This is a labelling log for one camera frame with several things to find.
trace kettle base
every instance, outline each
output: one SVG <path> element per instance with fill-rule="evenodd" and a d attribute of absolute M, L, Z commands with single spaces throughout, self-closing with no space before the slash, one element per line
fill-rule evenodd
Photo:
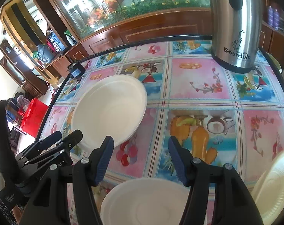
<path fill-rule="evenodd" d="M 249 73 L 253 67 L 250 67 L 250 68 L 242 68 L 242 67 L 237 67 L 237 66 L 234 66 L 234 65 L 231 65 L 225 61 L 223 61 L 222 59 L 220 59 L 219 57 L 217 57 L 214 53 L 212 53 L 212 58 L 215 60 L 216 63 L 218 63 L 221 67 L 231 71 L 231 72 L 234 72 L 234 73 Z"/>

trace red box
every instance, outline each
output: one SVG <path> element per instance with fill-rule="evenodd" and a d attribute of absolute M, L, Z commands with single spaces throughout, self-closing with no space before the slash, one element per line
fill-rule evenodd
<path fill-rule="evenodd" d="M 43 102 L 34 98 L 27 108 L 21 122 L 21 128 L 24 132 L 36 137 L 42 123 L 42 120 L 47 112 L 48 106 Z"/>

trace table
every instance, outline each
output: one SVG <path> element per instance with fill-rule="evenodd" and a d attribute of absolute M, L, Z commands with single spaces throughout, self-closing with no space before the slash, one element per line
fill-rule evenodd
<path fill-rule="evenodd" d="M 63 86 L 40 139 L 56 130 L 67 136 L 83 93 L 105 77 L 129 74 L 144 84 L 147 109 L 136 133 L 114 149 L 104 181 L 93 189 L 98 206 L 115 185 L 130 179 L 158 177 L 179 182 L 168 153 L 170 135 L 209 164 L 231 163 L 251 191 L 284 149 L 284 93 L 260 51 L 255 69 L 247 74 L 222 68 L 210 53 L 210 40 L 169 41 L 133 46 L 82 62 L 85 74 Z M 209 136 L 207 142 L 193 143 L 204 145 L 204 152 L 193 152 L 191 139 L 195 136 L 201 140 Z M 136 156 L 128 156 L 129 147 L 137 150 Z M 89 153 L 75 146 L 71 155 L 77 161 Z M 72 185 L 68 201 L 71 224 L 78 224 Z M 213 207 L 214 186 L 210 188 L 208 224 Z"/>

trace bestrium logo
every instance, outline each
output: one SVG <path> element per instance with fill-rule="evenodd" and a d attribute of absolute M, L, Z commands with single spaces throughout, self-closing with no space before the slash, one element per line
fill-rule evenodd
<path fill-rule="evenodd" d="M 241 47 L 241 42 L 243 40 L 242 38 L 242 33 L 245 33 L 243 30 L 239 31 L 239 34 L 237 35 L 237 40 L 235 40 L 232 43 L 232 47 L 234 48 L 235 52 L 232 52 L 231 49 L 228 49 L 224 47 L 224 52 L 228 53 L 229 55 L 232 55 L 234 57 L 238 57 L 240 59 L 250 59 L 250 56 L 248 56 L 247 52 L 241 51 L 240 52 L 240 47 Z"/>

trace purple bottle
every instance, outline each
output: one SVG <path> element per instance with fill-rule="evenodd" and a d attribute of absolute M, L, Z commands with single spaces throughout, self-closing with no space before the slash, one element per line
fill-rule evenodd
<path fill-rule="evenodd" d="M 271 6 L 268 7 L 268 25 L 273 27 L 273 9 Z"/>
<path fill-rule="evenodd" d="M 273 13 L 273 28 L 275 30 L 278 30 L 278 25 L 279 25 L 279 13 L 278 13 L 277 9 L 275 9 L 275 11 Z"/>

